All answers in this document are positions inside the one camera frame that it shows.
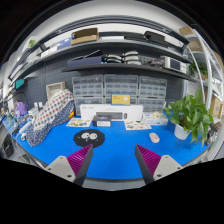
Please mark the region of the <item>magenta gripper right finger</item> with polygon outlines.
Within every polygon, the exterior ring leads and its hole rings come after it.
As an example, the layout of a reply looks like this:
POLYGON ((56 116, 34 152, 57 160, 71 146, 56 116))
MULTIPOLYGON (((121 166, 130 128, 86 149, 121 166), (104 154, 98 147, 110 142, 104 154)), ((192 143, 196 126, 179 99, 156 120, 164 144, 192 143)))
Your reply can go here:
POLYGON ((140 145, 135 146, 135 156, 145 184, 160 180, 182 169, 182 166, 169 155, 160 156, 140 145))

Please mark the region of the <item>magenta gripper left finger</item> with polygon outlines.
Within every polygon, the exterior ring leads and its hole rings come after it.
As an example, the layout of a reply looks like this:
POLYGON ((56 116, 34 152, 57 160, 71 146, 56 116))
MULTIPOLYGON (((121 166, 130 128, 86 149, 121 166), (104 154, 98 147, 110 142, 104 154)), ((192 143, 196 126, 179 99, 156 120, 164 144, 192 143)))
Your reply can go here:
POLYGON ((93 156, 93 145, 90 144, 68 157, 59 156, 45 170, 67 181, 82 186, 93 156))

